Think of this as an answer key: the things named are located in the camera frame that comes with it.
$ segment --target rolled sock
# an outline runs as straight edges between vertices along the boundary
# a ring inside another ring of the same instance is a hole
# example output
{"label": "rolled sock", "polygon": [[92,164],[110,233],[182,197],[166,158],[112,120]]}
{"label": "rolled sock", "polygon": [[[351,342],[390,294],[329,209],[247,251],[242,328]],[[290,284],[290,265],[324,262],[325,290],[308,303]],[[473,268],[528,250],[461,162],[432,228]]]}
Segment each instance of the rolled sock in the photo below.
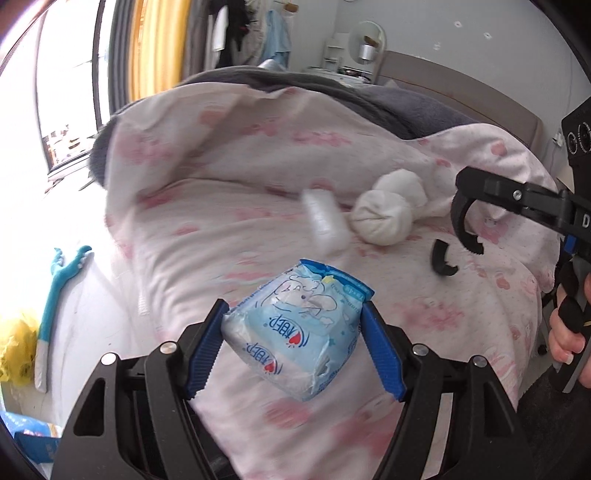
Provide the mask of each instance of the rolled sock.
{"label": "rolled sock", "polygon": [[353,230],[366,242],[394,245],[410,233],[413,209],[397,193],[370,190],[359,196],[349,219]]}
{"label": "rolled sock", "polygon": [[410,204],[413,210],[417,210],[417,214],[420,212],[418,209],[424,207],[428,201],[421,177],[408,170],[395,170],[381,176],[375,183],[373,190],[398,193]]}

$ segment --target white cylinder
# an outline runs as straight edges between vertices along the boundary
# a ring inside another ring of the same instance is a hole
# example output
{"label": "white cylinder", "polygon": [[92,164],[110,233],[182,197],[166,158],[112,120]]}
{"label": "white cylinder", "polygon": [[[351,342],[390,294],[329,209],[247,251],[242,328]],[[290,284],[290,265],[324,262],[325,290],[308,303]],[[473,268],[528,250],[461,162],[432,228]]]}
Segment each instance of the white cylinder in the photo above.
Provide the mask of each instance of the white cylinder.
{"label": "white cylinder", "polygon": [[351,242],[351,230],[335,196],[328,190],[304,190],[301,195],[312,236],[323,257],[342,252]]}
{"label": "white cylinder", "polygon": [[369,63],[373,61],[375,55],[375,47],[371,45],[367,45],[367,43],[363,43],[361,45],[361,50],[359,51],[359,57]]}

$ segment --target blue towel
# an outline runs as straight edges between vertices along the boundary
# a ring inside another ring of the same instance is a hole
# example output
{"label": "blue towel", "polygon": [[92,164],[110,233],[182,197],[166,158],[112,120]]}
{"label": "blue towel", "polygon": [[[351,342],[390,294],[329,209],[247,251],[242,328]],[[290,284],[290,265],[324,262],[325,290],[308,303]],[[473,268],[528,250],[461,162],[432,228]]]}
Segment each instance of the blue towel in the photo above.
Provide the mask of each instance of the blue towel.
{"label": "blue towel", "polygon": [[267,12],[267,37],[262,49],[261,59],[273,59],[287,68],[290,59],[291,41],[287,32],[287,24],[276,10]]}

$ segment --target black gripper frame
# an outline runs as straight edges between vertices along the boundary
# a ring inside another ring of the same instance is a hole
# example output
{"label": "black gripper frame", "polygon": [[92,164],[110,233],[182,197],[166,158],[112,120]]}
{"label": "black gripper frame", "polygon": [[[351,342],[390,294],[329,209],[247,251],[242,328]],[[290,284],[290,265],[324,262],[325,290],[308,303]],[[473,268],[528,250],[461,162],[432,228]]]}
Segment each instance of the black gripper frame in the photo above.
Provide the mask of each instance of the black gripper frame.
{"label": "black gripper frame", "polygon": [[[173,343],[174,352],[166,342],[145,357],[104,356],[67,422],[52,480],[238,479],[205,435],[185,389],[187,365],[203,346],[203,333],[227,308],[218,300],[204,323],[190,325]],[[362,330],[370,317],[400,359],[406,390],[402,417],[375,480],[421,478],[444,393],[453,394],[450,432],[441,472],[433,478],[534,479],[517,415],[483,357],[441,359],[422,345],[417,350],[402,329],[386,325],[366,302]]]}

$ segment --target metal screw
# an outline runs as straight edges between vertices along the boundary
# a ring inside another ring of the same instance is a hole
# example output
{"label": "metal screw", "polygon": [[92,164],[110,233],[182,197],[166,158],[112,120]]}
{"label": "metal screw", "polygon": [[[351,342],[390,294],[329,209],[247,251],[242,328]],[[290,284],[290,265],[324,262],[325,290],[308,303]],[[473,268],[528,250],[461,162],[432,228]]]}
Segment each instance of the metal screw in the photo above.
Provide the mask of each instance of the metal screw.
{"label": "metal screw", "polygon": [[116,361],[117,355],[115,355],[114,353],[106,353],[100,359],[100,363],[102,363],[103,365],[113,365]]}
{"label": "metal screw", "polygon": [[488,361],[486,360],[486,358],[484,358],[482,355],[476,355],[474,357],[474,359],[472,360],[472,362],[474,363],[474,365],[476,365],[478,368],[484,368],[488,365]]}
{"label": "metal screw", "polygon": [[418,356],[425,356],[429,353],[429,347],[422,343],[417,343],[416,345],[413,345],[413,353]]}
{"label": "metal screw", "polygon": [[177,351],[177,344],[174,342],[166,342],[160,345],[160,352],[164,355],[170,355]]}

